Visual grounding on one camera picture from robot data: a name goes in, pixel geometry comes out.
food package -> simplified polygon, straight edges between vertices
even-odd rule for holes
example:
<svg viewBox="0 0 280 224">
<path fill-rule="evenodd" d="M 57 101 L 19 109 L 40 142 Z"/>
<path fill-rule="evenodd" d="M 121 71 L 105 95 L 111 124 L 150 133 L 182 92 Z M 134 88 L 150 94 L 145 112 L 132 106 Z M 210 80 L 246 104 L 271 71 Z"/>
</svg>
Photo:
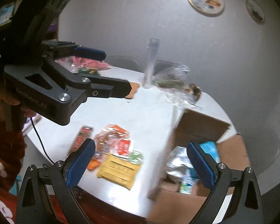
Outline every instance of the food package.
<svg viewBox="0 0 280 224">
<path fill-rule="evenodd" d="M 179 192 L 181 194 L 191 194 L 193 186 L 199 181 L 193 168 L 187 168 L 184 178 L 180 184 Z"/>
<path fill-rule="evenodd" d="M 89 170 L 94 170 L 96 169 L 99 165 L 101 165 L 101 162 L 96 160 L 96 159 L 91 159 L 91 161 L 89 162 L 87 169 Z"/>
<path fill-rule="evenodd" d="M 97 177 L 105 178 L 131 190 L 140 167 L 140 164 L 132 164 L 109 154 L 100 166 Z"/>
<path fill-rule="evenodd" d="M 121 158 L 128 158 L 130 155 L 130 152 L 133 150 L 133 144 L 132 141 L 129 139 L 120 139 L 118 142 L 114 145 L 113 149 L 111 150 L 111 153 L 114 156 L 121 157 Z"/>
<path fill-rule="evenodd" d="M 94 137 L 96 150 L 102 153 L 109 153 L 119 139 L 129 137 L 130 133 L 118 125 L 107 125 Z"/>
<path fill-rule="evenodd" d="M 98 71 L 108 70 L 109 64 L 98 60 L 69 56 L 55 60 L 71 73 L 90 73 L 99 75 Z"/>
<path fill-rule="evenodd" d="M 166 167 L 169 179 L 176 183 L 181 182 L 188 168 L 193 168 L 193 166 L 188 158 L 187 148 L 175 147 L 169 154 Z"/>
<path fill-rule="evenodd" d="M 207 141 L 200 144 L 200 147 L 205 153 L 210 154 L 217 163 L 220 162 L 219 153 L 214 142 Z M 190 169 L 192 177 L 195 178 L 197 173 L 188 158 L 187 148 L 179 146 L 175 147 L 170 152 L 167 160 L 166 173 L 168 178 L 176 183 L 182 182 L 184 181 L 188 169 Z"/>
<path fill-rule="evenodd" d="M 153 83 L 161 88 L 182 89 L 189 71 L 189 67 L 177 63 L 175 66 L 166 68 L 157 73 Z"/>
<path fill-rule="evenodd" d="M 139 151 L 133 150 L 132 152 L 130 152 L 128 161 L 132 164 L 142 164 L 143 154 Z"/>
<path fill-rule="evenodd" d="M 90 138 L 92 132 L 93 132 L 93 127 L 88 125 L 83 125 L 79 130 L 78 134 L 76 135 L 75 140 L 72 143 L 71 148 L 69 149 L 67 155 L 70 155 L 72 152 L 77 151 L 79 147 L 83 144 L 83 142 L 87 138 Z"/>
</svg>

person's hand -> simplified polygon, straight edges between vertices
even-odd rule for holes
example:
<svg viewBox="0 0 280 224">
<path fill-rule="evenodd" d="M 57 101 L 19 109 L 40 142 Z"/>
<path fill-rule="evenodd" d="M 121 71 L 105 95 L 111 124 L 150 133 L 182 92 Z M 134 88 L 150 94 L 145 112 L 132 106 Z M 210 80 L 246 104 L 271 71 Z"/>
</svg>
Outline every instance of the person's hand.
<svg viewBox="0 0 280 224">
<path fill-rule="evenodd" d="M 16 100 L 15 98 L 13 98 L 11 95 L 9 95 L 2 84 L 0 84 L 0 121 L 5 121 L 4 119 L 4 114 L 3 114 L 3 102 L 6 102 L 8 103 L 9 105 L 13 105 L 13 106 L 16 106 L 16 105 L 19 105 L 20 102 L 18 100 Z M 26 106 L 22 106 L 21 107 L 21 110 L 23 111 L 23 114 L 25 117 L 33 117 L 36 115 L 36 113 L 27 108 Z"/>
</svg>

open cardboard box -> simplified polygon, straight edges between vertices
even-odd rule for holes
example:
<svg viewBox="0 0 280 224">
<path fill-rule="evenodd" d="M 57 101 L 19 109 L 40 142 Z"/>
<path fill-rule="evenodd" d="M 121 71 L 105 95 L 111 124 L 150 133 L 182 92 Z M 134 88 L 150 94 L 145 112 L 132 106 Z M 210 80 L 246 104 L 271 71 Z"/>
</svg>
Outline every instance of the open cardboard box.
<svg viewBox="0 0 280 224">
<path fill-rule="evenodd" d="M 190 141 L 203 143 L 217 142 L 229 124 L 192 110 L 186 110 L 168 142 L 168 148 L 187 147 Z M 240 135 L 217 145 L 220 161 L 230 169 L 244 170 L 250 166 L 245 144 Z M 210 191 L 198 182 L 190 195 L 178 193 L 179 184 L 161 179 L 157 191 L 149 196 L 154 199 L 152 210 L 147 221 L 163 224 L 188 224 L 200 209 Z"/>
</svg>

yellow package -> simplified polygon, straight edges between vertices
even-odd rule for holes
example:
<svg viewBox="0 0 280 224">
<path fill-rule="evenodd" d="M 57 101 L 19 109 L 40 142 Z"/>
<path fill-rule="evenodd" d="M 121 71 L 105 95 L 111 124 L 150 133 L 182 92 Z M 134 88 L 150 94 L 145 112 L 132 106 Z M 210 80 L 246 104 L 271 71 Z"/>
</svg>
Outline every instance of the yellow package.
<svg viewBox="0 0 280 224">
<path fill-rule="evenodd" d="M 113 155 L 108 155 L 100 166 L 97 176 L 131 190 L 140 167 L 139 164 L 132 164 Z"/>
</svg>

chair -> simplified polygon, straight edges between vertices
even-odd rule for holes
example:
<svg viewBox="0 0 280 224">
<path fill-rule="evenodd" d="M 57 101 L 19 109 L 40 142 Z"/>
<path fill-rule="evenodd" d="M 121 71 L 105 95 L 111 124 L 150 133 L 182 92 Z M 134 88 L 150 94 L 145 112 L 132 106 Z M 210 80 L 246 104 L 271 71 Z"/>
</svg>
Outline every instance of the chair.
<svg viewBox="0 0 280 224">
<path fill-rule="evenodd" d="M 174 63 L 170 62 L 170 61 L 165 61 L 165 60 L 157 60 L 155 62 L 155 69 L 154 69 L 154 73 L 153 75 L 155 76 L 157 73 L 159 73 L 160 71 L 173 67 Z"/>
<path fill-rule="evenodd" d="M 111 66 L 116 66 L 132 71 L 140 71 L 138 61 L 136 61 L 136 59 L 131 57 L 122 56 L 122 55 L 113 55 L 113 56 L 108 56 L 105 59 L 105 62 L 107 62 Z"/>
</svg>

